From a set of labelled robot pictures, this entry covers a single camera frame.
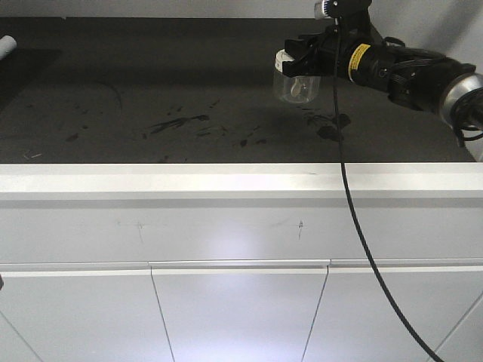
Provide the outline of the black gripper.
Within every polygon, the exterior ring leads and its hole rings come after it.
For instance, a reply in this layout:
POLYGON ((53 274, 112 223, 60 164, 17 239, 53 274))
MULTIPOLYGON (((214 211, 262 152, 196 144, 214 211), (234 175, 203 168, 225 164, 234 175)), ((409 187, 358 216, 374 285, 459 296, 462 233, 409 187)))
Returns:
POLYGON ((285 40, 284 50, 298 60, 282 62, 282 73, 287 77, 321 76, 336 74, 349 80, 349 62, 358 47, 358 34, 346 32, 337 26, 328 26, 320 34, 299 35, 285 40), (314 50, 314 57, 304 57, 314 50))

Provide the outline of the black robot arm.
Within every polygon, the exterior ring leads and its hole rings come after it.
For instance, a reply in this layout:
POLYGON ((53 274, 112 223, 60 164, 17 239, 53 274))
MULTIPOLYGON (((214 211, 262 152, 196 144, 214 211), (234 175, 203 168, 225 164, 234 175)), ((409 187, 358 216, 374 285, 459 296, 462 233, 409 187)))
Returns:
POLYGON ((275 58, 288 78, 337 75, 384 92, 389 101, 437 115, 458 143, 482 138, 482 76, 470 63, 408 48, 397 38, 376 39, 362 29, 328 26, 285 41, 275 58))

